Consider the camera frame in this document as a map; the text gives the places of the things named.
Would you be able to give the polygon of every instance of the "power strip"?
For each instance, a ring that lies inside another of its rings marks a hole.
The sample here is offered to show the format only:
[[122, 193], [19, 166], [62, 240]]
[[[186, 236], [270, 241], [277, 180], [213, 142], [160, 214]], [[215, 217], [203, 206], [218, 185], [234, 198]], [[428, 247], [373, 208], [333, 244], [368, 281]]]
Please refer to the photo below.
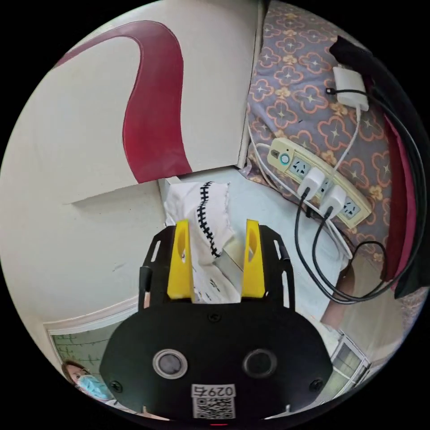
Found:
[[[315, 196], [318, 203], [326, 191], [325, 188], [333, 170], [324, 160], [286, 138], [273, 139], [267, 155], [267, 162], [298, 184], [301, 183], [312, 167], [319, 168], [326, 175], [326, 179]], [[339, 172], [335, 173], [332, 183], [342, 187], [347, 195], [344, 208], [337, 217], [348, 228], [354, 228], [372, 213], [372, 207], [357, 188]]]

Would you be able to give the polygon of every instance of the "screw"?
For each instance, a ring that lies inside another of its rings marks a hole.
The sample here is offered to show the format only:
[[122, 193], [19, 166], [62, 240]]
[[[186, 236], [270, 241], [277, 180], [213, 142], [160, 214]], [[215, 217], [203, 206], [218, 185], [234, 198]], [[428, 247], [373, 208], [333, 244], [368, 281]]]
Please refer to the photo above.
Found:
[[118, 381], [111, 381], [109, 385], [116, 393], [122, 393], [122, 385]]
[[221, 321], [221, 315], [220, 314], [209, 314], [207, 316], [207, 319], [212, 323], [216, 323], [218, 321]]
[[323, 380], [321, 378], [317, 378], [314, 381], [312, 381], [309, 385], [310, 391], [319, 391], [323, 387]]

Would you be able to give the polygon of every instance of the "white charger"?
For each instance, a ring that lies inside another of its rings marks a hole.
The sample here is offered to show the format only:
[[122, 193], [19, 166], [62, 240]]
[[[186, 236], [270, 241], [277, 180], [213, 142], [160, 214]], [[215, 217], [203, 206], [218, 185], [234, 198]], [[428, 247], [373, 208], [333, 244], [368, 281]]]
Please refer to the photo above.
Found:
[[321, 188], [325, 177], [326, 176], [321, 170], [317, 167], [312, 167], [299, 185], [297, 194], [301, 197], [306, 189], [309, 188], [309, 192], [305, 200], [310, 200]]
[[331, 187], [322, 197], [319, 205], [321, 215], [325, 215], [330, 207], [332, 211], [327, 219], [336, 216], [345, 206], [346, 191], [339, 185]]
[[[333, 67], [333, 73], [335, 75], [336, 90], [358, 90], [366, 91], [364, 86], [363, 78], [361, 75], [349, 69], [343, 67]], [[336, 94], [337, 101], [350, 108], [360, 106], [362, 111], [367, 112], [369, 110], [369, 101], [364, 94], [358, 93], [339, 93]]]

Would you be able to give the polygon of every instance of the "qr code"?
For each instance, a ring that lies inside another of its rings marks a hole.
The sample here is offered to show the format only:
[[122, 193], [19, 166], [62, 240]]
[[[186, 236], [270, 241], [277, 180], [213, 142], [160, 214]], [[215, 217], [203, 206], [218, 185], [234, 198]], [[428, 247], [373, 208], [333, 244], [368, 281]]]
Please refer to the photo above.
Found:
[[205, 420], [229, 420], [236, 418], [234, 397], [193, 399], [194, 418]]

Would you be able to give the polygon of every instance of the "hair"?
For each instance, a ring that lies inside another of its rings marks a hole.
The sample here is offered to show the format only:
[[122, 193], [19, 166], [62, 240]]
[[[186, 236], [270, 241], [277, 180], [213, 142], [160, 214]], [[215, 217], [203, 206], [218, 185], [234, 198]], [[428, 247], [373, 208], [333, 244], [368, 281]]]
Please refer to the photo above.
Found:
[[67, 366], [75, 366], [75, 367], [78, 367], [79, 369], [82, 369], [82, 370], [86, 370], [86, 368], [84, 366], [82, 366], [81, 364], [73, 361], [73, 360], [65, 360], [63, 362], [63, 364], [61, 365], [61, 370], [63, 371], [63, 374], [64, 374], [65, 378], [72, 385], [76, 385], [76, 383], [73, 381], [72, 377], [70, 376], [70, 373], [69, 373], [69, 370], [67, 369]]

